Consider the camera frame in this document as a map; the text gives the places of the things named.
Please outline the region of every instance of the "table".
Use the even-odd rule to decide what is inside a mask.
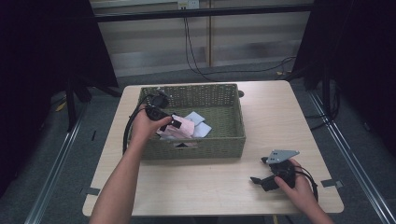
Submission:
[[[344,205],[336,187],[323,188],[331,179],[318,146],[304,119],[289,82],[235,82],[247,140],[241,158],[141,161],[132,216],[254,216],[295,214],[282,190],[265,192],[251,176],[272,173],[261,157],[273,149],[299,150],[295,156],[318,184],[319,203],[327,213]],[[91,184],[101,189],[121,158],[125,125],[143,86],[125,88]],[[87,195],[83,214],[90,216],[98,196]]]

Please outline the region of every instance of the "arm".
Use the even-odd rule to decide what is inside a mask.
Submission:
[[[290,160],[295,166],[301,166],[297,161]],[[276,176],[275,182],[288,195],[291,202],[300,209],[309,220],[320,224],[333,224],[332,219],[323,211],[312,193],[308,180],[303,175],[296,175],[295,187],[291,189],[282,178]]]
[[[144,147],[156,130],[170,121],[170,117],[152,121],[144,110],[137,114],[131,142],[103,187],[93,208],[90,223],[129,223]]]

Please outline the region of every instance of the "electrical wire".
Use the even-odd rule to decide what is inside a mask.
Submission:
[[[132,113],[132,115],[128,119],[128,122],[127,122],[126,127],[125,127],[125,131],[124,131],[124,136],[122,138],[122,155],[125,153],[126,148],[128,147],[127,146],[128,145],[128,137],[129,137],[129,131],[131,130],[131,127],[132,127],[132,122],[134,122],[134,119],[136,118],[137,114],[141,110],[146,109],[146,108],[139,109],[139,107],[143,104],[143,102],[145,102],[145,100],[148,97],[153,97],[153,95],[152,94],[148,94],[142,100],[140,100],[140,102],[137,104],[136,108],[134,109],[134,113]]]
[[[285,218],[288,220],[289,224],[294,224],[294,222],[291,220],[289,216],[285,216]]]
[[[300,172],[300,171],[295,171],[296,174],[303,175],[306,178],[308,178],[308,180],[311,182],[311,186],[312,186],[312,190],[313,190],[315,199],[318,201],[318,185],[317,185],[317,183],[315,183],[314,177],[312,177],[312,175],[304,167],[302,167],[302,166],[294,166],[294,167],[300,168],[304,172],[306,172],[306,173],[304,173],[304,172]]]
[[[335,118],[338,115],[339,109],[340,109],[340,104],[341,104],[341,98],[340,98],[340,88],[338,86],[335,87],[335,93],[332,98],[332,113],[330,115],[326,114],[320,114],[320,115],[310,115],[310,116],[305,116],[307,119],[323,119],[325,117],[330,117],[330,120],[335,120]],[[327,125],[329,121],[323,121],[319,125],[310,128],[311,131],[314,131],[316,129],[319,129],[325,125]]]
[[[259,73],[259,72],[266,72],[266,71],[271,71],[274,70],[278,67],[282,67],[283,73],[284,73],[284,64],[285,63],[289,63],[291,62],[291,59],[295,58],[295,56],[292,57],[288,57],[282,60],[282,62],[276,66],[270,67],[270,68],[265,68],[265,69],[260,69],[260,70],[232,70],[232,71],[218,71],[218,72],[208,72],[208,73],[204,73],[201,72],[201,70],[199,69],[199,67],[197,66],[196,60],[195,60],[195,56],[192,50],[192,43],[191,43],[191,36],[190,36],[190,26],[189,26],[189,22],[187,20],[187,18],[184,18],[184,29],[185,29],[185,38],[186,38],[186,58],[187,58],[187,64],[189,65],[190,70],[198,75],[201,75],[203,78],[205,78],[206,80],[209,81],[213,81],[213,82],[219,82],[218,80],[214,80],[212,78],[206,77],[209,75],[215,75],[215,74],[226,74],[226,73]],[[189,60],[189,53],[188,53],[188,45],[190,45],[190,50],[191,50],[191,57],[192,60],[194,62],[195,65],[195,69],[192,68],[191,64],[190,64],[190,60]]]
[[[265,217],[262,216],[262,223],[265,224]]]
[[[278,220],[277,220],[277,216],[273,215],[273,220],[274,220],[274,224],[279,224]]]

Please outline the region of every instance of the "metal rail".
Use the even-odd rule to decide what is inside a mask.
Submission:
[[[138,13],[108,13],[108,14],[96,14],[93,17],[61,18],[53,22],[81,23],[81,22],[110,22],[110,21],[142,21],[142,20],[158,20],[158,19],[174,19],[174,18],[190,18],[190,17],[303,12],[303,11],[312,11],[313,9],[326,9],[329,7],[339,7],[339,5],[299,4],[299,5],[284,5],[284,6],[267,6],[267,7],[221,7],[221,8],[189,9],[189,10],[138,12]]]
[[[325,114],[325,111],[323,109],[323,103],[320,101],[318,94],[311,91],[309,95],[319,114]],[[363,189],[364,193],[366,194],[368,200],[372,204],[382,223],[396,223],[396,219],[392,214],[392,211],[390,210],[387,202],[378,191],[370,177],[364,171],[361,163],[359,162],[358,158],[356,158],[351,147],[347,143],[347,140],[341,134],[335,122],[329,120],[329,118],[327,117],[323,117],[323,122],[327,124],[327,128],[332,135],[332,138],[334,139],[335,143],[343,154],[346,163],[349,165],[349,168],[361,185],[361,188]]]
[[[74,140],[76,139],[76,136],[78,134],[78,130],[81,125],[81,119],[85,114],[86,108],[87,104],[84,104],[78,116],[76,125],[71,132],[67,133],[66,138],[64,139],[64,144],[62,145],[58,157],[56,158],[55,163],[53,163],[52,168],[49,172],[46,183],[44,184],[43,188],[40,191],[40,194],[35,200],[35,204],[30,210],[30,213],[25,220],[25,224],[40,223],[41,218],[44,216],[44,212],[47,208],[48,203],[50,202],[50,197],[55,190],[56,182],[58,181],[59,175],[61,174],[61,171],[64,167],[67,155],[70,151],[71,146],[73,146]]]

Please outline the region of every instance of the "hand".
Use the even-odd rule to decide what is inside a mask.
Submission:
[[[299,168],[301,165],[297,161],[290,159],[290,162],[294,166],[298,166],[295,168],[296,171],[302,172],[302,169]],[[275,182],[285,191],[291,202],[302,212],[307,213],[312,206],[318,206],[318,202],[305,176],[296,174],[294,189],[291,189],[289,185],[278,176],[275,177]]]
[[[144,109],[145,107],[146,105],[141,105],[139,107],[139,112],[134,119],[131,142],[139,141],[146,143],[159,128],[172,121],[171,117],[166,117],[158,121],[149,119]]]

